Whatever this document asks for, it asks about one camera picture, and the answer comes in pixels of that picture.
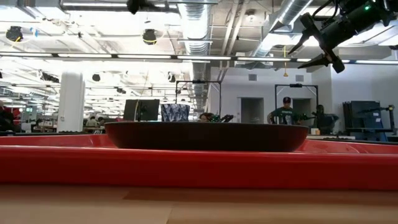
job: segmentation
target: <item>bowl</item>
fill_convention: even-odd
[[[123,149],[292,152],[308,134],[305,126],[243,123],[115,122],[105,124]]]

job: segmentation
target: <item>ceiling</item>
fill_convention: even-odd
[[[253,9],[254,15],[244,16],[238,32],[239,40],[234,43],[232,54],[250,52],[261,43],[266,15],[276,12],[281,2],[281,0],[249,2],[247,9]],[[312,2],[306,12],[313,12],[324,2]],[[211,55],[221,53],[232,6],[233,1],[219,0],[218,4],[211,8],[209,27]],[[240,12],[238,8],[236,16],[238,17],[240,13],[244,12]],[[332,14],[332,7],[326,7],[318,15]],[[6,38],[10,26],[22,27],[24,38],[21,42],[11,42]],[[157,31],[155,45],[143,42],[142,35],[145,29]],[[394,25],[376,26],[343,43],[336,52],[342,58],[349,59],[385,58],[391,53],[388,45],[398,44],[397,29]],[[132,15],[130,12],[114,11],[62,11],[58,7],[35,7],[26,10],[23,7],[15,7],[13,0],[7,0],[6,4],[0,6],[0,52],[181,55],[185,54],[182,32],[182,20],[176,13],[138,12]],[[300,38],[300,34],[270,35],[273,35],[272,45],[285,45],[286,50],[291,49]],[[310,40],[304,47],[294,52],[293,56],[315,57],[320,52],[317,45],[316,41]],[[273,47],[271,53],[283,57],[284,49]],[[283,63],[276,63],[274,66],[283,66]],[[71,67],[81,68],[86,79],[87,116],[94,112],[112,116],[123,114],[124,100],[127,98],[158,98],[164,102],[174,101],[175,83],[168,81],[168,74],[175,75],[177,80],[192,79],[190,62],[4,57],[0,59],[2,73],[0,86],[3,85],[0,89],[0,100],[6,101],[7,105],[40,105],[41,111],[47,114],[53,113],[57,110],[60,85],[43,80],[42,73],[62,81],[62,73]],[[101,80],[93,81],[93,74],[99,74]],[[126,93],[118,93],[116,86],[123,88]],[[191,85],[185,87],[187,89],[183,89],[177,99],[179,102],[192,105],[193,109],[195,98],[192,87]]]

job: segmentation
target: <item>black frame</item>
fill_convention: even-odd
[[[220,106],[220,110],[219,115],[221,115],[221,81],[201,81],[201,80],[193,80],[193,81],[175,81],[175,104],[177,104],[177,97],[178,97],[178,84],[179,83],[192,83],[192,84],[206,84],[206,83],[218,83],[218,85],[220,86],[219,92],[219,106]]]
[[[303,87],[314,87],[315,88],[315,93],[317,94],[317,106],[319,105],[319,98],[318,98],[318,85],[301,85],[301,84],[275,84],[275,110],[278,108],[278,102],[277,102],[277,89],[278,86],[287,86],[289,88],[303,88]]]

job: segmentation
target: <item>robotic arm station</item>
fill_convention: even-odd
[[[316,14],[330,3],[335,5],[334,15],[325,20],[317,17]],[[340,9],[340,15],[336,16],[338,9]],[[302,32],[303,36],[289,54],[301,47],[311,36],[314,36],[324,54],[303,63],[299,68],[316,65],[328,66],[331,63],[335,71],[340,73],[345,66],[333,49],[354,35],[371,29],[380,21],[384,26],[388,26],[390,21],[396,18],[395,12],[397,11],[397,0],[329,0],[312,15],[305,13],[300,17],[305,28]],[[315,25],[315,21],[323,21],[320,29]]]

